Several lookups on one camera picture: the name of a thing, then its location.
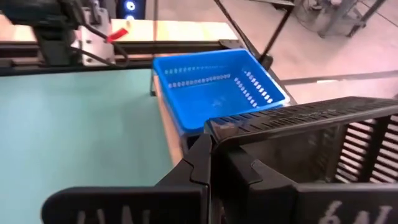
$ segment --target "metal pole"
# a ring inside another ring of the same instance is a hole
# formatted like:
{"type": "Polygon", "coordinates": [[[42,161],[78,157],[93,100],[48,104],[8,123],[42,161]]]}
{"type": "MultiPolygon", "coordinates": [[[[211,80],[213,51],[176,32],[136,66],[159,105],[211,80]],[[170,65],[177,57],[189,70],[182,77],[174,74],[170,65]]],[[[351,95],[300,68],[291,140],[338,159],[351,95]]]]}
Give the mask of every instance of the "metal pole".
{"type": "MultiPolygon", "coordinates": [[[[156,49],[157,44],[157,20],[159,18],[159,1],[155,0],[154,1],[154,20],[153,20],[153,40],[154,40],[154,47],[156,49]]],[[[154,65],[152,64],[152,71],[150,73],[150,83],[149,83],[149,94],[150,96],[156,96],[156,91],[155,91],[155,69],[154,65]]]]}
{"type": "Polygon", "coordinates": [[[373,6],[365,13],[365,15],[361,18],[360,22],[353,26],[351,31],[348,34],[348,37],[354,36],[354,34],[361,28],[363,25],[366,24],[367,21],[370,19],[371,16],[384,4],[386,0],[377,0],[373,6]]]}
{"type": "Polygon", "coordinates": [[[276,41],[276,38],[278,38],[280,32],[282,31],[283,27],[285,26],[285,23],[287,22],[287,19],[289,18],[289,16],[293,12],[293,9],[294,9],[294,5],[289,7],[289,8],[287,8],[285,15],[283,16],[283,18],[280,21],[280,23],[278,24],[278,27],[276,28],[274,34],[272,35],[271,39],[269,40],[266,49],[263,51],[263,53],[259,57],[259,62],[260,63],[265,61],[268,52],[271,50],[272,46],[274,45],[274,43],[276,41]]]}
{"type": "Polygon", "coordinates": [[[224,7],[223,3],[221,3],[220,0],[214,0],[214,2],[217,4],[219,9],[221,9],[221,12],[223,12],[224,16],[227,18],[227,20],[232,24],[232,26],[235,28],[236,32],[239,34],[239,36],[242,38],[242,41],[244,42],[245,46],[248,48],[249,52],[253,54],[253,56],[258,57],[259,53],[254,47],[254,45],[250,42],[248,37],[244,34],[242,29],[238,26],[238,24],[235,22],[234,19],[232,19],[231,15],[229,12],[226,10],[224,7]]]}

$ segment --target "blue plastic basket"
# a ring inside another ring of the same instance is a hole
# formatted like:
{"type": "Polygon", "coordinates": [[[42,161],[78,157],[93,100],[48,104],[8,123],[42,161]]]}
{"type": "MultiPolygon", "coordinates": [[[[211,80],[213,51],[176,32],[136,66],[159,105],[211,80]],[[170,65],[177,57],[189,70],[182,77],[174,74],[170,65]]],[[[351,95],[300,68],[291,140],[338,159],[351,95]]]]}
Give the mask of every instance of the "blue plastic basket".
{"type": "Polygon", "coordinates": [[[209,118],[282,106],[289,97],[244,49],[160,57],[154,60],[175,122],[198,133],[209,118]]]}

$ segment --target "wooden board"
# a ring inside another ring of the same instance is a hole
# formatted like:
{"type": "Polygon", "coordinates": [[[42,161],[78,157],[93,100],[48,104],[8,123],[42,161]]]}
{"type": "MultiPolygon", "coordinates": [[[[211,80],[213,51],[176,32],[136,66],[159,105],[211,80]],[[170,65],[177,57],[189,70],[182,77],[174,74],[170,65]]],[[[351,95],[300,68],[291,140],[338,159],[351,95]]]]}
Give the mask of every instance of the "wooden board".
{"type": "MultiPolygon", "coordinates": [[[[129,33],[118,41],[154,40],[154,26],[157,26],[156,40],[220,40],[237,39],[229,25],[224,22],[188,22],[188,21],[147,21],[130,22],[129,33]]],[[[4,15],[0,15],[0,41],[35,41],[29,26],[14,26],[4,15]]],[[[127,20],[112,19],[113,32],[127,28],[127,20]]]]}
{"type": "Polygon", "coordinates": [[[157,96],[157,104],[159,106],[160,115],[162,117],[163,127],[165,129],[167,145],[169,146],[170,156],[172,158],[173,165],[177,165],[182,158],[182,150],[180,147],[180,136],[178,135],[177,129],[173,124],[173,120],[167,109],[167,105],[163,99],[162,87],[160,86],[159,79],[157,76],[154,77],[155,91],[157,96]]]}

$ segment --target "blue light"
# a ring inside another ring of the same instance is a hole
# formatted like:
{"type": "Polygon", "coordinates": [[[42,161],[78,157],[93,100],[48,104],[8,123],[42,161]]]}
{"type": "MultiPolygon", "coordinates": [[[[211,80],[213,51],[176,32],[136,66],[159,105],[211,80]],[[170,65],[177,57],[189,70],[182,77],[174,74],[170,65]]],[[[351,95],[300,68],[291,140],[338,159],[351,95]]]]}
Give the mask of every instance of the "blue light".
{"type": "Polygon", "coordinates": [[[128,11],[133,11],[133,10],[136,9],[136,5],[134,4],[133,1],[126,1],[125,4],[124,4],[124,6],[126,7],[126,9],[127,9],[128,11]]]}
{"type": "Polygon", "coordinates": [[[134,20],[135,19],[134,16],[132,16],[132,15],[126,15],[126,16],[124,16],[124,18],[127,19],[127,20],[134,20]]]}

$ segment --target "wooden table edge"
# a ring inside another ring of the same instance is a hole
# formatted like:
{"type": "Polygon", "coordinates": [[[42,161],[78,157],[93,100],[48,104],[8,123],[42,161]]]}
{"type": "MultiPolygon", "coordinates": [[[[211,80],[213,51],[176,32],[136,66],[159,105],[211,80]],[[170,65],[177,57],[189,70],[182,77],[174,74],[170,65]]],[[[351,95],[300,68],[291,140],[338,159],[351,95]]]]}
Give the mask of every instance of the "wooden table edge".
{"type": "Polygon", "coordinates": [[[156,75],[154,77],[155,92],[157,98],[157,104],[159,106],[160,117],[162,118],[162,123],[164,127],[165,137],[167,145],[169,147],[170,157],[173,166],[176,166],[182,159],[182,150],[180,146],[180,136],[178,135],[177,128],[173,123],[173,119],[169,113],[167,105],[163,100],[162,87],[159,83],[159,78],[156,75]]]}

